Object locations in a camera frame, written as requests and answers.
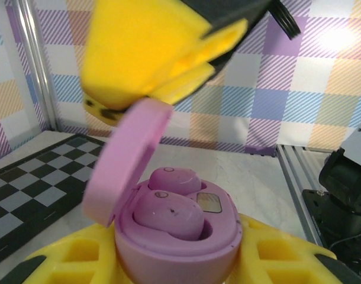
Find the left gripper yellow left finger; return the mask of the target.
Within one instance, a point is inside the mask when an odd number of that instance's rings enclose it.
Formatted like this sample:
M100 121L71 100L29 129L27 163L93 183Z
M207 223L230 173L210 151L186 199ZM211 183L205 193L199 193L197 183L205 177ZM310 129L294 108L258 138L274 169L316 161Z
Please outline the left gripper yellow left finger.
M130 284L117 256L113 226L94 224L45 246L0 284Z

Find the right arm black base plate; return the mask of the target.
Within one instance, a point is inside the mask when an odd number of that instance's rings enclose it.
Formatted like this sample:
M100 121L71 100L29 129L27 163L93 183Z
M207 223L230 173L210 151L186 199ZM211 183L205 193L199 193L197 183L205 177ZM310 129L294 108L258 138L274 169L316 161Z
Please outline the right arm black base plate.
M361 216L328 192L304 190L302 197L323 246L361 278Z

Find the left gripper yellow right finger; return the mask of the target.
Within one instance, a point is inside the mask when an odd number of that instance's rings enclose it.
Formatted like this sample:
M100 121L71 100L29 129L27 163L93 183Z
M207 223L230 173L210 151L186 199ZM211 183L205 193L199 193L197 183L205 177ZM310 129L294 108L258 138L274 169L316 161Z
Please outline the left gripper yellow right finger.
M224 284L361 284L334 253L240 215L243 239Z

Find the purple earbud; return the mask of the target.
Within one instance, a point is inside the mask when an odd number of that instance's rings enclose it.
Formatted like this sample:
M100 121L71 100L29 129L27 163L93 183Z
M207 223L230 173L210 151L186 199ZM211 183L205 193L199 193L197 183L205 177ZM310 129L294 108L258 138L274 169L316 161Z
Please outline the purple earbud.
M194 200L173 192L145 193L138 200L133 216L144 227L186 241L199 239L204 228L202 208Z
M202 182L191 169L160 167L150 175L148 187L154 191L168 191L185 196L200 191Z

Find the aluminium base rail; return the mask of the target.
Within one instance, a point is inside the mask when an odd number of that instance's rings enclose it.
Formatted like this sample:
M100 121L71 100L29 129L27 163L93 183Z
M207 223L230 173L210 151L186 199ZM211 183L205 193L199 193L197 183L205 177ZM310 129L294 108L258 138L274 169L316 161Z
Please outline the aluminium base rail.
M304 189L324 192L318 177L330 150L278 144L276 155L308 241L322 246L319 232L302 197Z

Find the purple earbud case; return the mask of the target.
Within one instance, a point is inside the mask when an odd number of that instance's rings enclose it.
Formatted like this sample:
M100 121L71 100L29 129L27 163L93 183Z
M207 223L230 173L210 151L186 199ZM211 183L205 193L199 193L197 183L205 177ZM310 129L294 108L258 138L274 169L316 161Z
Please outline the purple earbud case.
M236 206L219 186L201 179L202 189L185 197L204 212L196 241L135 222L133 212L149 191L142 180L170 121L173 108L156 99L135 103L102 149L83 195L86 216L113 226L122 267L134 284L222 284L243 237Z

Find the black grey chessboard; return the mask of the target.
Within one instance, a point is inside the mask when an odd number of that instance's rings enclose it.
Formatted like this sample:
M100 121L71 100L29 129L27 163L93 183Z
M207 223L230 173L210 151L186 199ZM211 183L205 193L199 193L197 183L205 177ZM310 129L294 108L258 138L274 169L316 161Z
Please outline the black grey chessboard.
M0 169L0 262L81 202L103 145L75 134Z

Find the aluminium frame post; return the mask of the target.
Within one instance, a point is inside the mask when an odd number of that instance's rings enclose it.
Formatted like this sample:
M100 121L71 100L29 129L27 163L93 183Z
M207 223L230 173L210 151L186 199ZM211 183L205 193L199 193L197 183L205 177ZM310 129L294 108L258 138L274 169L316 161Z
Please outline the aluminium frame post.
M31 77L40 104L43 118L53 131L61 131L57 120L54 85L47 64L44 40L39 27L39 20L33 0L13 0L17 21L22 33Z

